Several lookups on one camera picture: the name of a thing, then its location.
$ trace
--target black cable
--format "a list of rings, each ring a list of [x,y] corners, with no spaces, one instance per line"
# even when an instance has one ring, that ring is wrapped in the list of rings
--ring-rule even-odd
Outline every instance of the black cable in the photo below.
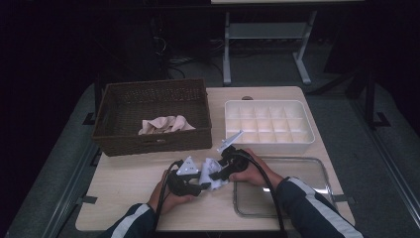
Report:
[[[158,220],[160,218],[161,208],[162,208],[163,202],[165,200],[164,191],[166,190],[167,178],[169,177],[170,171],[172,170],[173,166],[177,165],[178,167],[180,167],[182,164],[183,164],[183,160],[173,162],[172,164],[170,164],[169,168],[167,169],[166,175],[164,176],[163,183],[161,185],[160,195],[158,197],[157,210],[156,210],[156,220],[155,220],[155,224],[154,224],[154,230],[153,230],[153,236],[152,237],[156,236],[156,231],[157,231],[157,227],[158,227]]]
[[[172,70],[178,71],[179,73],[182,74],[182,78],[185,78],[185,73],[182,70],[180,70],[178,68],[175,68],[175,67],[168,67],[167,69],[172,69]]]
[[[263,179],[265,180],[265,183],[267,184],[268,189],[269,189],[269,193],[271,194],[272,200],[274,202],[275,212],[277,213],[278,224],[280,226],[280,237],[287,238],[287,232],[284,229],[283,217],[281,215],[280,206],[279,206],[278,201],[275,197],[274,188],[273,188],[271,182],[269,181],[268,176],[266,175],[263,168],[256,161],[254,161],[251,158],[247,158],[247,160],[249,162],[251,162],[254,166],[256,166],[256,168],[259,170],[260,174],[262,175]]]
[[[216,63],[214,63],[214,62],[210,62],[210,64],[212,64],[213,66],[215,66],[216,67],[216,69],[220,72],[220,74],[222,74],[222,76],[223,76],[223,71],[222,71],[222,69],[216,64]]]
[[[185,61],[173,62],[173,63],[171,64],[171,66],[172,66],[172,67],[182,66],[182,65],[184,65],[184,64],[191,63],[191,62],[199,62],[199,60],[198,60],[198,59],[193,59],[193,58],[191,58],[191,59],[186,59]]]

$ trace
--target crumpled paper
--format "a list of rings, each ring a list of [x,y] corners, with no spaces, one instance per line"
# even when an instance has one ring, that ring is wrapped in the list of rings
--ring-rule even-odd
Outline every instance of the crumpled paper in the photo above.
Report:
[[[139,135],[158,134],[175,131],[186,131],[195,129],[188,124],[185,117],[178,115],[158,117],[154,120],[143,120],[143,128],[139,131]]]
[[[198,181],[199,184],[210,182],[211,185],[209,186],[209,190],[214,190],[220,188],[222,185],[227,184],[229,182],[228,179],[226,180],[212,180],[210,175],[216,172],[220,172],[222,170],[222,166],[214,159],[206,158],[206,161],[202,165],[201,169],[201,176],[200,180]]]

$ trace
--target metal stand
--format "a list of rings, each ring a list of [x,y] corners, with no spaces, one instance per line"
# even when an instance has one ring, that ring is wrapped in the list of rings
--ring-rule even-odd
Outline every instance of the metal stand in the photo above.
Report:
[[[310,14],[308,22],[304,23],[231,23],[230,14],[227,12],[225,22],[225,54],[223,55],[223,84],[227,86],[232,83],[229,60],[230,39],[301,39],[302,45],[296,53],[293,53],[293,59],[303,83],[310,84],[311,79],[302,59],[311,35],[316,13],[316,11],[313,11]]]
[[[365,120],[371,129],[375,130],[376,127],[389,127],[390,123],[386,119],[385,115],[381,112],[377,112],[379,121],[374,121],[374,78],[372,72],[368,72],[367,76],[367,93],[365,99]]]

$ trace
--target white stripe on sleeve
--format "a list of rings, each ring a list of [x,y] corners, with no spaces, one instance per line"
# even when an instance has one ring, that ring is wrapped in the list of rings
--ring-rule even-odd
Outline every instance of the white stripe on sleeve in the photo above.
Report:
[[[139,208],[137,208],[134,214],[125,217],[120,222],[120,224],[118,224],[117,228],[115,228],[114,232],[112,233],[111,238],[123,238],[129,230],[130,226],[133,224],[133,222],[148,210],[149,206],[147,204],[139,206]]]
[[[312,187],[305,184],[298,178],[290,178],[289,181],[299,186],[306,193],[306,199],[321,213],[322,216],[333,225],[338,232],[346,238],[360,238],[364,237],[361,232],[355,229],[349,222],[343,219],[335,211],[331,210],[321,201],[315,198],[315,191]]]

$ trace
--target gray mat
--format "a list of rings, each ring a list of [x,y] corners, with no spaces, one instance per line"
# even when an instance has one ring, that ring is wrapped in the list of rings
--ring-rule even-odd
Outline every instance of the gray mat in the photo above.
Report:
[[[66,126],[57,140],[31,191],[25,198],[10,229],[10,238],[45,237],[52,217],[68,181],[75,172],[77,161],[83,156],[90,142],[92,126],[82,125],[87,113],[94,112],[93,85],[79,99]],[[89,180],[79,184],[74,191],[81,196]]]
[[[390,94],[376,87],[375,111],[382,112],[390,127],[376,128],[383,144],[410,184],[413,193],[420,198],[420,138],[410,127],[392,100]]]
[[[379,152],[345,98],[308,97],[357,227],[370,237],[420,237]]]

